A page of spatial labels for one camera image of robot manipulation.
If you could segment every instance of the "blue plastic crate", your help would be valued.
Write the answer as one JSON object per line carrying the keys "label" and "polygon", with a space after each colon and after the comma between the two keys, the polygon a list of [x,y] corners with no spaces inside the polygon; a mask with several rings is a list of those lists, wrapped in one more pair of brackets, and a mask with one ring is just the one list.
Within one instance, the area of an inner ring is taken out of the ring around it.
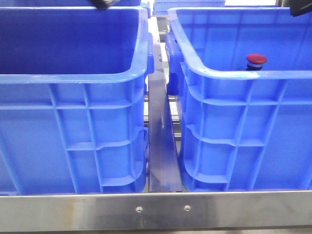
{"label": "blue plastic crate", "polygon": [[146,10],[0,8],[0,31],[0,194],[140,192]]}
{"label": "blue plastic crate", "polygon": [[[169,18],[166,47],[170,84],[179,95],[185,187],[310,188],[312,14],[178,8]],[[268,58],[262,71],[245,71],[251,53]]]}
{"label": "blue plastic crate", "polygon": [[168,15],[167,10],[174,7],[223,7],[225,0],[155,0],[154,16]]}
{"label": "blue plastic crate", "polygon": [[[0,6],[93,6],[91,0],[0,0]],[[146,8],[151,17],[148,0],[120,0],[114,6],[140,6]]]}

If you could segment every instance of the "metal frame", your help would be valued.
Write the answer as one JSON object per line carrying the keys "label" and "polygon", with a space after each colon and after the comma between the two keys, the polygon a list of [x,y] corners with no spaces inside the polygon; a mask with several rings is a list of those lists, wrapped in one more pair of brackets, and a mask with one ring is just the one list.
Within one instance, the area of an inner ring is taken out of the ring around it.
{"label": "metal frame", "polygon": [[[156,18],[150,24],[157,29]],[[312,191],[174,193],[182,186],[157,33],[156,72],[149,76],[149,193],[0,196],[0,232],[312,227]]]}

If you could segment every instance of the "red button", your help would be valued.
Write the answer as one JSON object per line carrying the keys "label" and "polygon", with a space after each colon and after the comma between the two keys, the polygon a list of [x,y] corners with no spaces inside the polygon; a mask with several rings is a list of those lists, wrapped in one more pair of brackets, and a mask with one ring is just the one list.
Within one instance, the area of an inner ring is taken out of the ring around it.
{"label": "red button", "polygon": [[249,54],[246,59],[253,64],[263,64],[267,62],[267,57],[260,54]]}

